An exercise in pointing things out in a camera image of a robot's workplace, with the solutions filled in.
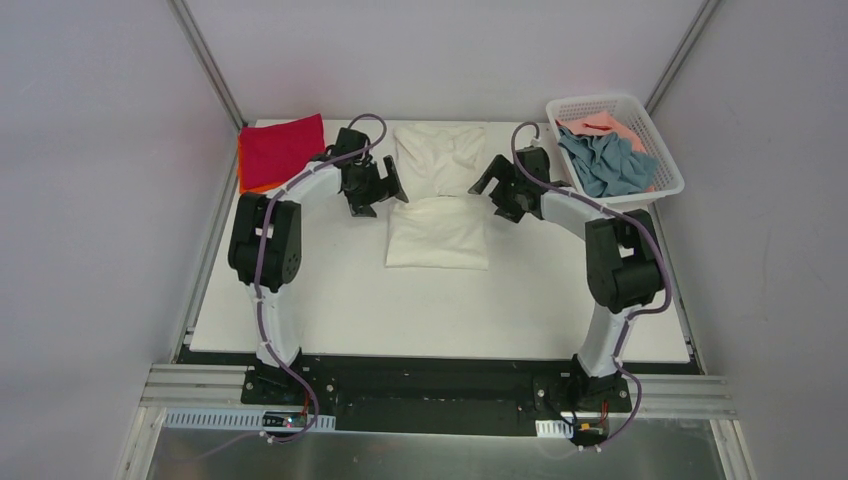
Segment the cream white t shirt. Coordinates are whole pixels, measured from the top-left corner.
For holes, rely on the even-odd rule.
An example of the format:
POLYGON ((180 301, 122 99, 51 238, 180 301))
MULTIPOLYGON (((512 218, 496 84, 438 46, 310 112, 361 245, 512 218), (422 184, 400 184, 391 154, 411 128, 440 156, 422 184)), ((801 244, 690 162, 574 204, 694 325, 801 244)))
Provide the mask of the cream white t shirt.
POLYGON ((393 137, 407 200, 391 208, 385 266, 486 270, 486 207, 469 193, 484 170, 485 130, 416 123, 393 137))

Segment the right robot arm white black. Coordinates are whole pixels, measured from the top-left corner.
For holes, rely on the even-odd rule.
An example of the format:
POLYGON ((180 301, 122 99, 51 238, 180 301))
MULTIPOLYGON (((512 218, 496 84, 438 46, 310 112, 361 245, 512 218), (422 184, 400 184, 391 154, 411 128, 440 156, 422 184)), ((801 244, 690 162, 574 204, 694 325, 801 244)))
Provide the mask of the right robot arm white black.
POLYGON ((622 378, 621 353, 633 321, 650 311, 667 273, 651 216, 644 210, 611 210, 550 178, 541 147, 496 156, 469 188, 487 194, 496 215, 519 222, 525 215, 557 225, 583 240, 587 285, 595 302, 587 336, 572 359, 564 387, 570 402, 595 408, 622 378))

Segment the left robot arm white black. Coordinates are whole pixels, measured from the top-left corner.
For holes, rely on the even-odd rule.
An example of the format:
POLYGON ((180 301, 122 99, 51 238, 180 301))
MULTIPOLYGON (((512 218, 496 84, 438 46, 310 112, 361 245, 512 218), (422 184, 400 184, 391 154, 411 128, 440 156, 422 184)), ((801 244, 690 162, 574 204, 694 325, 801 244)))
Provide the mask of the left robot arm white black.
POLYGON ((281 404, 297 402, 305 378, 292 369, 301 352, 291 284, 303 263, 303 217, 307 208, 345 198, 354 218, 373 218, 375 204, 408 199, 395 160, 376 161, 367 134, 352 127, 310 159, 273 195, 240 195, 227 261, 253 304, 257 359, 273 370, 266 389, 281 404))

